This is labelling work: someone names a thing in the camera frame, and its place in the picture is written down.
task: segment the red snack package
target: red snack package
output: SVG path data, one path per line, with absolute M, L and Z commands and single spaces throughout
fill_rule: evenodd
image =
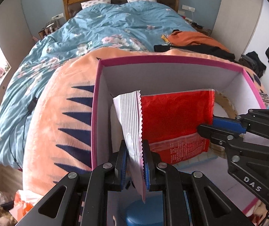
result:
M 197 133 L 197 127 L 212 124 L 214 99 L 213 89 L 141 96 L 142 139 L 169 164 L 208 151 L 209 140 Z

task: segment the box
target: box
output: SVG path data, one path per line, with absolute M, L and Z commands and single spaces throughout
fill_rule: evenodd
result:
M 250 75 L 239 65 L 221 61 L 171 55 L 144 55 L 100 60 L 93 96 L 91 150 L 95 168 L 108 161 L 111 154 L 110 108 L 119 94 L 141 90 L 141 95 L 181 92 L 195 89 L 215 89 L 222 92 L 239 114 L 251 108 L 266 108 Z M 246 142 L 269 145 L 269 140 L 247 133 Z M 255 196 L 227 173 L 227 161 L 222 158 L 207 161 L 185 172 L 203 172 L 242 211 Z M 113 196 L 109 192 L 108 225 L 112 216 L 119 217 L 120 205 L 134 201 L 126 192 Z

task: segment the navy triangle pattern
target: navy triangle pattern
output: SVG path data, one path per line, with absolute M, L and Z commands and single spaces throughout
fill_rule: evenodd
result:
M 64 115 L 70 116 L 76 120 L 79 120 L 85 124 L 90 125 L 92 120 L 91 112 L 64 112 Z
M 95 85 L 93 85 L 93 86 L 74 86 L 73 88 L 86 90 L 86 91 L 89 91 L 89 92 L 94 92 L 94 87 L 95 87 Z
M 93 98 L 82 98 L 82 97 L 78 97 L 78 98 L 68 98 L 68 100 L 71 100 L 73 102 L 76 103 L 80 103 L 83 105 L 87 105 L 89 107 L 93 107 Z
M 61 163 L 54 163 L 56 166 L 60 167 L 61 169 L 65 170 L 66 172 L 76 172 L 78 174 L 84 174 L 87 173 L 89 171 L 80 169 L 79 167 L 74 167 L 74 166 L 70 166 L 70 165 L 65 165 L 65 164 L 61 164 Z
M 58 130 L 90 146 L 90 131 L 70 128 L 58 128 Z
M 71 156 L 73 156 L 78 161 L 80 161 L 83 164 L 87 165 L 88 167 L 92 168 L 92 159 L 91 159 L 90 150 L 79 149 L 76 147 L 72 147 L 69 145 L 62 145 L 62 144 L 57 144 L 56 146 L 58 148 L 64 150 L 65 152 L 69 153 Z

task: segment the bed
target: bed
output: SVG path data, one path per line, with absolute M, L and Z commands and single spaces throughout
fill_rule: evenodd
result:
M 66 61 L 102 47 L 153 51 L 154 45 L 164 44 L 162 34 L 176 28 L 194 31 L 176 13 L 179 0 L 112 0 L 81 10 L 84 1 L 63 0 L 67 23 L 31 49 L 9 82 L 0 106 L 0 164 L 23 168 L 35 103 Z

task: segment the blue plastic lid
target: blue plastic lid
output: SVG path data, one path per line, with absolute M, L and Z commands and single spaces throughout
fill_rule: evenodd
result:
M 163 226 L 163 196 L 157 195 L 131 203 L 126 208 L 127 226 Z

